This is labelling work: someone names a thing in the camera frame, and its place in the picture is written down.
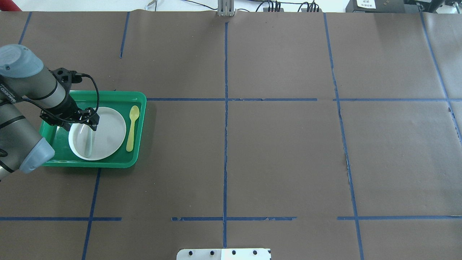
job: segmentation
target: light blue joint cap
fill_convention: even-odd
[[[0,47],[0,75],[27,78],[39,73],[43,62],[27,47],[10,44]]]

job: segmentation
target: gray metal bracket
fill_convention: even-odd
[[[218,0],[218,16],[234,16],[234,0]]]

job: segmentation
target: white floor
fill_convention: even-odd
[[[136,9],[145,9],[152,0],[14,0],[14,2],[23,11],[132,11]],[[194,0],[201,4],[217,8],[217,0]],[[345,12],[345,6],[348,0],[316,0],[316,3],[323,12]],[[254,12],[260,2],[251,2],[248,0],[235,0],[236,9],[245,8]],[[154,5],[148,10],[154,11]],[[281,7],[285,12],[296,12],[300,7],[299,4],[282,4]],[[157,0],[157,11],[204,11],[209,10],[206,7],[185,2],[183,0]],[[439,13],[456,13],[456,9],[450,6],[443,6],[438,10]]]

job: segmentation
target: white label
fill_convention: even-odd
[[[375,0],[356,0],[358,7],[375,9]]]

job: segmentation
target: white metal bracket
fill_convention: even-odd
[[[182,249],[176,260],[271,260],[266,248]]]
[[[218,16],[234,16],[234,0],[218,0]]]

